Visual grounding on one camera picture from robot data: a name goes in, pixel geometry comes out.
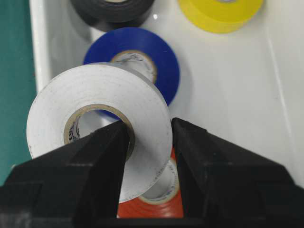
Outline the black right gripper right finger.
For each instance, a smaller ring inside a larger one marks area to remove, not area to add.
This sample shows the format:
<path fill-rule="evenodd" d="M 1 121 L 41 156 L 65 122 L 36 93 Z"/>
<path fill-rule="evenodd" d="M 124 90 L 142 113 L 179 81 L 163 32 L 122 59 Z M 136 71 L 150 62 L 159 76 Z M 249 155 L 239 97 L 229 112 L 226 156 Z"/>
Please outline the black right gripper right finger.
<path fill-rule="evenodd" d="M 301 228 L 304 190 L 270 159 L 173 118 L 183 213 L 207 228 Z"/>

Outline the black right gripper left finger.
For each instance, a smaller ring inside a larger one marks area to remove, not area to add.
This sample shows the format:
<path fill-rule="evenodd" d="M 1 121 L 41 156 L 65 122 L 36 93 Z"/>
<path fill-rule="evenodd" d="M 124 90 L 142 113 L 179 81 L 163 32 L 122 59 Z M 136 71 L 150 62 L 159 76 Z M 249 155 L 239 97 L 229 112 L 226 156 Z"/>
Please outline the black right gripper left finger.
<path fill-rule="evenodd" d="M 0 189 L 3 228 L 95 228 L 116 219 L 126 125 L 94 133 L 15 166 Z"/>

